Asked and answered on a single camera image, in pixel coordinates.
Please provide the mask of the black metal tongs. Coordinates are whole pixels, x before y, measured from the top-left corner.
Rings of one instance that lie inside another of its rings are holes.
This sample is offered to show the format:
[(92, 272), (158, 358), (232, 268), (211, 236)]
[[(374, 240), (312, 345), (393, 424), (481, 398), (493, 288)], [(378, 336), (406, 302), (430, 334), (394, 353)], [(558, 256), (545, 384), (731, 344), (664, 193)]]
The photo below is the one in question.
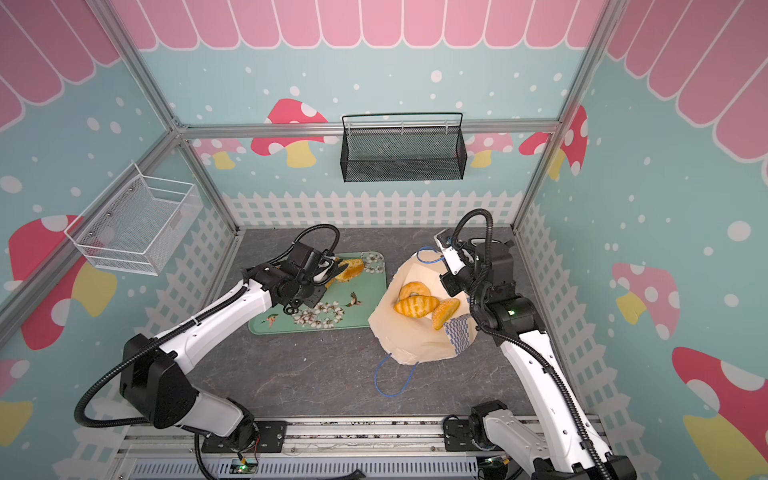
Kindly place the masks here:
[(324, 270), (321, 275), (320, 279), (315, 282), (316, 286), (325, 286), (329, 283), (333, 282), (339, 275), (341, 275), (348, 267), (348, 264), (340, 259), (335, 258), (333, 259), (328, 268)]

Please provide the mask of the pale yellow twisted bread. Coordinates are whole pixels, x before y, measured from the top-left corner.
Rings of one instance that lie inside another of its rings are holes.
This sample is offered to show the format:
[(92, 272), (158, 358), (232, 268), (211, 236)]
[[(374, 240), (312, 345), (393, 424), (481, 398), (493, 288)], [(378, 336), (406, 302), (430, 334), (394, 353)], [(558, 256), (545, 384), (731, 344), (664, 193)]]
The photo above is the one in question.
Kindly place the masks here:
[(362, 259), (345, 259), (339, 263), (343, 270), (335, 276), (338, 282), (346, 283), (360, 276), (365, 270), (365, 264)]

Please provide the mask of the golden fake croissant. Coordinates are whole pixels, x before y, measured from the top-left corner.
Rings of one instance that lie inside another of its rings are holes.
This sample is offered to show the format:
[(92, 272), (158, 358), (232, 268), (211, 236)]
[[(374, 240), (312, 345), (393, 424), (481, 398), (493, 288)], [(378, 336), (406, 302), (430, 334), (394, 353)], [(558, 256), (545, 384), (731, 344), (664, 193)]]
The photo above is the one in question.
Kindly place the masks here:
[(434, 296), (413, 295), (399, 300), (394, 310), (409, 318), (422, 318), (433, 312), (441, 303)]

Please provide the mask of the checkered paper croissant bag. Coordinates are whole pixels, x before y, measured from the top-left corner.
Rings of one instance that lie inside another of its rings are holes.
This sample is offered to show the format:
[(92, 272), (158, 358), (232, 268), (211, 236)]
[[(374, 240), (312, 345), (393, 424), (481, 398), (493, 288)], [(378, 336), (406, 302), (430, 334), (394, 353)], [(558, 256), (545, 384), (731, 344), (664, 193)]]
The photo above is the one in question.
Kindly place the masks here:
[[(427, 362), (455, 358), (475, 341), (476, 322), (469, 312), (468, 297), (459, 293), (450, 297), (444, 290), (440, 275), (446, 272), (442, 255), (433, 248), (414, 253), (397, 270), (378, 306), (368, 321), (387, 357), (412, 368)], [(422, 318), (409, 318), (397, 313), (400, 288), (408, 282), (419, 281), (440, 301), (456, 298), (461, 305), (454, 316), (438, 331), (432, 327), (431, 313)]]

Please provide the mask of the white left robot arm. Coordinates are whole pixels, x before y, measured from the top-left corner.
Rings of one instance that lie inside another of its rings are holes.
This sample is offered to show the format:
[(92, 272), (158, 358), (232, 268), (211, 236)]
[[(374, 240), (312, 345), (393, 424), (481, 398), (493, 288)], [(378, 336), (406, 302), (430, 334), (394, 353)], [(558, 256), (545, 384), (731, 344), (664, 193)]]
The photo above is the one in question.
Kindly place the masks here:
[[(137, 334), (127, 341), (122, 361), (77, 402), (76, 423), (87, 428), (178, 427), (214, 438), (234, 452), (253, 447), (260, 438), (253, 414), (232, 399), (198, 389), (189, 373), (241, 326), (272, 307), (280, 306), (292, 315), (302, 305), (315, 306), (327, 284), (345, 268), (331, 251), (295, 242), (281, 257), (243, 270), (232, 290), (185, 322), (153, 337)], [(113, 379), (119, 381), (120, 395), (138, 416), (89, 417), (88, 404)]]

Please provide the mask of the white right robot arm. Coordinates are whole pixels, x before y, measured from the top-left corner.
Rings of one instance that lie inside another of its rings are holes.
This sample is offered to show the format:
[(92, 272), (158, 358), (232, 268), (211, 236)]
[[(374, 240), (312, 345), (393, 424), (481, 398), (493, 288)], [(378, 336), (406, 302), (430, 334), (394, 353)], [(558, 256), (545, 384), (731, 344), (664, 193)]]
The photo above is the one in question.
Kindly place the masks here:
[(435, 237), (447, 270), (446, 292), (466, 296), (478, 331), (493, 338), (534, 408), (541, 432), (499, 401), (473, 408), (469, 423), (480, 449), (503, 450), (532, 479), (635, 479), (631, 460), (597, 433), (567, 382), (534, 303), (516, 292), (509, 244), (493, 238), (482, 208)]

